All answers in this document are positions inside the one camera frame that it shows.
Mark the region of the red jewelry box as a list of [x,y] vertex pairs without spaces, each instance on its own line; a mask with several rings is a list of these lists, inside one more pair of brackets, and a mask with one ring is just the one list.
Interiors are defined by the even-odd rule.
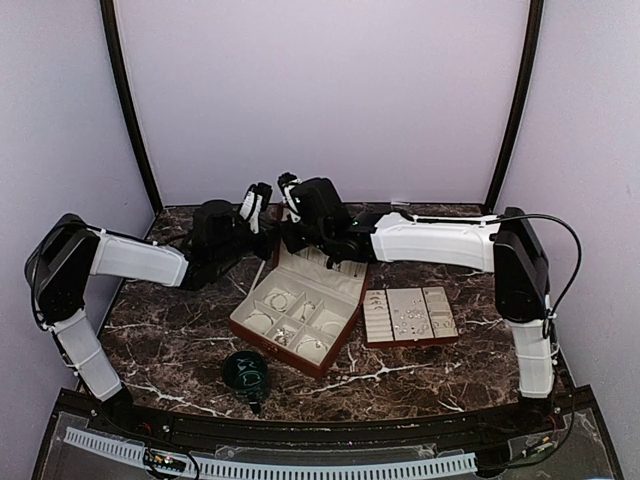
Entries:
[[335,361],[354,328],[369,266],[344,261],[328,269],[313,246],[297,253],[280,242],[273,268],[230,314],[239,338],[316,379]]

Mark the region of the red jewelry tray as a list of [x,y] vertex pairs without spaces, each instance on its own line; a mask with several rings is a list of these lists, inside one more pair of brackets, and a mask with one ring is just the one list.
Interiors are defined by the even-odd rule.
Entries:
[[362,312],[369,348],[432,346],[459,338],[443,287],[368,290]]

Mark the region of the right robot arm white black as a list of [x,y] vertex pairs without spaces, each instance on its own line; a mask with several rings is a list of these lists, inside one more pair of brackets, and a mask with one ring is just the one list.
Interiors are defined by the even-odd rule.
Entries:
[[495,306],[511,328],[526,398],[511,410],[510,424],[530,434],[547,420],[560,302],[550,296],[549,259],[531,224],[536,215],[509,207],[501,215],[433,217],[389,206],[352,216],[328,178],[284,173],[278,187],[287,213],[282,238],[292,253],[315,247],[328,267],[408,261],[493,274]]

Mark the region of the dark green glass mug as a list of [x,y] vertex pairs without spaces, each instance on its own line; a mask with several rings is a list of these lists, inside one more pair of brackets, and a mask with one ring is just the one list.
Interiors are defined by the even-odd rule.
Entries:
[[262,403],[268,396],[268,365],[263,356],[243,350],[229,355],[221,367],[224,384],[254,415],[262,411]]

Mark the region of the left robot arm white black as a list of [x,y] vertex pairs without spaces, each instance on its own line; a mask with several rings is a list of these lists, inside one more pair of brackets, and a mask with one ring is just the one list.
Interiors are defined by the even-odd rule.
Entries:
[[112,365],[90,318],[94,283],[152,283],[198,291],[217,282],[244,257],[268,259],[276,227],[261,197],[240,205],[210,200],[193,213],[180,245],[144,240],[91,225],[67,213],[24,265],[32,316],[48,333],[66,367],[103,406],[101,417],[120,436],[141,427],[129,389]]

